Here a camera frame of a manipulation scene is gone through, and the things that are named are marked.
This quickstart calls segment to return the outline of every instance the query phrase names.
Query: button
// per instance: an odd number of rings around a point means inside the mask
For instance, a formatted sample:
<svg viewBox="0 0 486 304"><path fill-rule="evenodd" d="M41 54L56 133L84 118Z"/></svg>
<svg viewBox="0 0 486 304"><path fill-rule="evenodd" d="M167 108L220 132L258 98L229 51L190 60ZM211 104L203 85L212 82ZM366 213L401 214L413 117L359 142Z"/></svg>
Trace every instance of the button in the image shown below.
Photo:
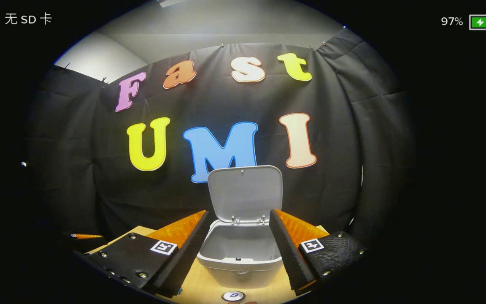
<svg viewBox="0 0 486 304"><path fill-rule="evenodd" d="M224 294L222 294L222 300L228 302L237 302L243 300L244 298L245 298L244 293L235 290L231 292L225 292Z"/></svg>

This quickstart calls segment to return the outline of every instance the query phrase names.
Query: plastic container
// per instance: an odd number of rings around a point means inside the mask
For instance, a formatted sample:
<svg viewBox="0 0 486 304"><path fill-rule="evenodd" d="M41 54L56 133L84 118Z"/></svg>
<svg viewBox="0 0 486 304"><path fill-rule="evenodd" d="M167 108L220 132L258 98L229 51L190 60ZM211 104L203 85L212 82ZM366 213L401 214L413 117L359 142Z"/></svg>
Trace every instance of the plastic container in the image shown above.
<svg viewBox="0 0 486 304"><path fill-rule="evenodd" d="M274 166L216 169L208 176L215 220L197 255L224 287L269 285L282 258L269 227L282 208L282 173Z"/></svg>

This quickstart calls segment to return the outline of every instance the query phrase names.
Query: open lid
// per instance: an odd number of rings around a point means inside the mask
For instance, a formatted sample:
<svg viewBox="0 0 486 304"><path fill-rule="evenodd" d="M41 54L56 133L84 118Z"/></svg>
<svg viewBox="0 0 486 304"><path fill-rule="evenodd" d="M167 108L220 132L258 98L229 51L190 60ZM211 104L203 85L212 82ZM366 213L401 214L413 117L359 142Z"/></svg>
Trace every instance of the open lid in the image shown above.
<svg viewBox="0 0 486 304"><path fill-rule="evenodd" d="M231 223L270 220L271 209L282 208L282 173L274 166L216 169L208 176L216 217Z"/></svg>

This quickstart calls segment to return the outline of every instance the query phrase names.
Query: battery icon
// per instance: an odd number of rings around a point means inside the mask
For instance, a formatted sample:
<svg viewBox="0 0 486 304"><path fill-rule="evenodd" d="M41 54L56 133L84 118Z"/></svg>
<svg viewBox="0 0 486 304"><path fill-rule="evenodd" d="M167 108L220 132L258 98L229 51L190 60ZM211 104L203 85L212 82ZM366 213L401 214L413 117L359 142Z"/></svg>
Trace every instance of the battery icon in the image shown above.
<svg viewBox="0 0 486 304"><path fill-rule="evenodd" d="M486 15L470 15L471 31L486 31Z"/></svg>

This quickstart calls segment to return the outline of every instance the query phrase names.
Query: blue letter m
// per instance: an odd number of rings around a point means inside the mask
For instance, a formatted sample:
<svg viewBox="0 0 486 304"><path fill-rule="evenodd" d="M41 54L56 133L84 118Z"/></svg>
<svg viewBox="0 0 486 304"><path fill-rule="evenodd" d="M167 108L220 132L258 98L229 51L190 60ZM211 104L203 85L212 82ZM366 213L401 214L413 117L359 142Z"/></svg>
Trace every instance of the blue letter m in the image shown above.
<svg viewBox="0 0 486 304"><path fill-rule="evenodd" d="M232 126L226 144L220 146L209 129L198 127L183 132L183 138L191 143L195 183L208 182L208 165L213 169L228 168L235 158L236 167L256 166L254 133L258 125L254 122L239 122Z"/></svg>

